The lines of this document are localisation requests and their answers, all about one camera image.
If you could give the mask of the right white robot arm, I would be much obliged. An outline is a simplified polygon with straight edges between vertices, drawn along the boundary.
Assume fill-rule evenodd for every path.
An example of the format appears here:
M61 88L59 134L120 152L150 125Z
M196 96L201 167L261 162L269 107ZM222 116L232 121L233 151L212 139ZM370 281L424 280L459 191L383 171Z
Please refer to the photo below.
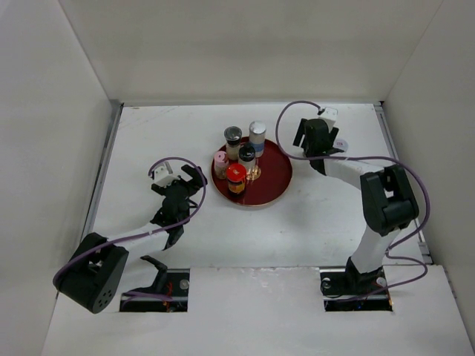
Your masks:
M337 159L335 154L342 152L333 146L337 133L338 129L330 128L323 119L302 119L293 142L303 149L314 170L361 193L366 228L345 270L321 273L321 290L328 297L367 294L381 286L385 253L399 232L419 215L404 168Z

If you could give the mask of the pink cap spice jar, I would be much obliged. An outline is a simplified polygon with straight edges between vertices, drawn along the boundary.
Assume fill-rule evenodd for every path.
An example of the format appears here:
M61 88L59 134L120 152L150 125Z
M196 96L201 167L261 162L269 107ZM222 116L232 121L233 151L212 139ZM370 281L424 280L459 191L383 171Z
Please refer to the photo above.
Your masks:
M229 158L225 151L218 151L214 155L214 174L218 179L226 179Z

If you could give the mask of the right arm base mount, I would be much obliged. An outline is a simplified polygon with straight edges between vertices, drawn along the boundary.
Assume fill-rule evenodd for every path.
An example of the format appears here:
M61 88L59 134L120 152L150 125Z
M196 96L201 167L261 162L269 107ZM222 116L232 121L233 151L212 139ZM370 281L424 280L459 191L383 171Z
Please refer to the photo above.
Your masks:
M320 289L326 312L391 312L383 268L369 274L343 269L320 270Z

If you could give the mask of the black clear cap grinder jar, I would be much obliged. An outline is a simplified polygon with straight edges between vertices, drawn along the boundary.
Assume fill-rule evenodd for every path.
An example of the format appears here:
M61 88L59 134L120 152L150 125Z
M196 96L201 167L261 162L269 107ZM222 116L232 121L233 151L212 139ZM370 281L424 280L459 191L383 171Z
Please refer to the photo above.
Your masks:
M238 160L242 130L237 126L229 126L223 132L226 140L226 154L229 160Z

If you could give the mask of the red cap sauce jar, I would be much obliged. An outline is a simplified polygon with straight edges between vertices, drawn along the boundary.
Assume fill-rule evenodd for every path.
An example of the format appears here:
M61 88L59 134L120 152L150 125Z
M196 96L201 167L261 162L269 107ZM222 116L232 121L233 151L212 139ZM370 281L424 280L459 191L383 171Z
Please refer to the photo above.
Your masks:
M226 169L226 180L231 194L240 195L245 191L246 175L246 168L239 163L233 163Z

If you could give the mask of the black cap sauce bottle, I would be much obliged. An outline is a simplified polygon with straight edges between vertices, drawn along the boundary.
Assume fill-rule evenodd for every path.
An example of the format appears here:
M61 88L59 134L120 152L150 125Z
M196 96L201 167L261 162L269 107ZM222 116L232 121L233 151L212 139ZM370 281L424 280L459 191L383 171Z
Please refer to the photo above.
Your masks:
M249 142L241 145L238 151L238 163L241 164L249 174L255 167L255 148Z

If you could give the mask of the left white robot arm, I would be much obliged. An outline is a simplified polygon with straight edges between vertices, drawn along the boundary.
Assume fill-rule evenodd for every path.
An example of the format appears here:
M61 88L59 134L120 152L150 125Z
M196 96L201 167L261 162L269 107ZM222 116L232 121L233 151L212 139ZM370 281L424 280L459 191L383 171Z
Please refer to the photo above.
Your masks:
M163 197L160 208L142 228L107 238L96 232L87 234L70 260L53 277L56 290L93 314L103 311L116 294L159 298L166 289L166 266L151 253L174 246L184 226L201 208L192 197L205 192L207 179L201 167L186 161L181 168L188 179L174 175L168 162L154 165L148 175L153 192ZM127 289L121 279L135 260L150 263L141 283Z

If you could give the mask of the white cap jar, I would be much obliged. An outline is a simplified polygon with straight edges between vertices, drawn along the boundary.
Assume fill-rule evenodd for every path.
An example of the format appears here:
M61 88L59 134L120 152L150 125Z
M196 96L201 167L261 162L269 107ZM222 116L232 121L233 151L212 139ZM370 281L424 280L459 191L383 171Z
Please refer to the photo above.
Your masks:
M347 152L347 150L349 148L349 145L348 145L347 141L344 140L344 139L336 139L334 141L333 147L339 149L342 152Z

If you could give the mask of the silver cap pepper jar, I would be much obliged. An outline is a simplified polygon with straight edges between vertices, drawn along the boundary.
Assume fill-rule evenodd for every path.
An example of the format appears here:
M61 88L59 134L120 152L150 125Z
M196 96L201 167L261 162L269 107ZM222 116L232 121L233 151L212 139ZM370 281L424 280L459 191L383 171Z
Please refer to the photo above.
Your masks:
M263 155L266 141L266 125L262 121L253 121L249 125L249 143L255 149L255 157Z

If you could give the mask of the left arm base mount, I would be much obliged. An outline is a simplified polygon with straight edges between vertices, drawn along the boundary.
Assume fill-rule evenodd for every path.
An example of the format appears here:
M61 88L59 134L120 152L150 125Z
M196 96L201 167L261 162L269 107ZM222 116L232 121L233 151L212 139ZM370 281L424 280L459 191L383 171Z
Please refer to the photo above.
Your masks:
M187 312L191 271L189 268L169 268L159 260L145 255L140 258L145 267L152 269L138 271L139 277L153 277L150 282L141 282L136 288L129 288L119 302L120 312Z

